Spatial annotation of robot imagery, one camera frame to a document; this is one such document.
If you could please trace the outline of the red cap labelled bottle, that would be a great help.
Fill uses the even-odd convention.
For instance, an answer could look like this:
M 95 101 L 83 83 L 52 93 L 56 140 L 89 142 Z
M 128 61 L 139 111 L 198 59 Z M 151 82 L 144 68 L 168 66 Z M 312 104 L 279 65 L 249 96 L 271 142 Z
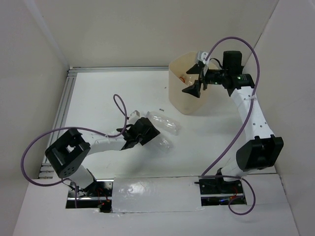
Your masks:
M 187 86 L 191 86 L 194 84 L 195 78 L 192 75 L 181 75 L 179 79 L 185 83 Z

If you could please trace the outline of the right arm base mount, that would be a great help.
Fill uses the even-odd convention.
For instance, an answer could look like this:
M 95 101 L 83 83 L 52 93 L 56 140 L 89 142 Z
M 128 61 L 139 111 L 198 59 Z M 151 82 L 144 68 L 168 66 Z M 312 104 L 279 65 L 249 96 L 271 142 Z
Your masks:
M 246 198 L 239 180 L 226 182 L 223 178 L 200 178 L 194 182 L 199 187 L 202 206 L 245 205 Z

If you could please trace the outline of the clear bottle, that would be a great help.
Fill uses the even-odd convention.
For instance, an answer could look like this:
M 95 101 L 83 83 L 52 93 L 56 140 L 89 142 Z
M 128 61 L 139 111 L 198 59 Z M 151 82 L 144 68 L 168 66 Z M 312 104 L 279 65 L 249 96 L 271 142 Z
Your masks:
M 178 135 L 181 129 L 181 125 L 178 121 L 158 112 L 147 112 L 146 118 L 148 118 L 154 126 L 162 128 L 173 135 Z
M 164 135 L 158 135 L 155 140 L 155 145 L 161 151 L 169 153 L 173 149 L 173 143 Z

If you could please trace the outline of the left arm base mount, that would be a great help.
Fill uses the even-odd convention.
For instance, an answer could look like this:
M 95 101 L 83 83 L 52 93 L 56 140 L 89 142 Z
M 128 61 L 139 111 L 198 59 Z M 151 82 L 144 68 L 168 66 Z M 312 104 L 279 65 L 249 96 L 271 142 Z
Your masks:
M 96 209 L 101 213 L 112 212 L 113 181 L 96 181 L 86 189 L 73 182 L 68 187 L 66 209 Z

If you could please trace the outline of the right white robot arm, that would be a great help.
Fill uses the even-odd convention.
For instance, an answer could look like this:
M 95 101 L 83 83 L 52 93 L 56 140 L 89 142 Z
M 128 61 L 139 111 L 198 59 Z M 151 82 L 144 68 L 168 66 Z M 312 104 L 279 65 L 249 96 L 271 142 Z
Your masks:
M 243 73 L 242 53 L 225 51 L 220 69 L 208 67 L 207 55 L 206 52 L 196 54 L 195 64 L 187 74 L 197 74 L 198 79 L 182 91 L 199 98 L 201 91 L 206 90 L 208 85 L 222 85 L 237 107 L 244 126 L 246 143 L 237 150 L 234 161 L 217 171 L 221 177 L 215 180 L 215 188 L 225 193 L 236 177 L 244 177 L 253 171 L 274 166 L 284 141 L 267 124 L 254 93 L 254 81 L 250 74 Z

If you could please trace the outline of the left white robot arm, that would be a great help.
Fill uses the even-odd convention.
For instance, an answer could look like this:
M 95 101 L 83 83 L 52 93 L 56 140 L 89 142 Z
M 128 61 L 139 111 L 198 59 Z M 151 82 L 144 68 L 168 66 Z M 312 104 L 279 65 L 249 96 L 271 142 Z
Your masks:
M 45 156 L 59 178 L 69 178 L 84 195 L 92 196 L 97 191 L 97 180 L 82 165 L 88 155 L 126 150 L 137 144 L 143 146 L 158 135 L 160 131 L 144 117 L 109 135 L 94 132 L 84 135 L 78 128 L 70 128 L 46 149 Z

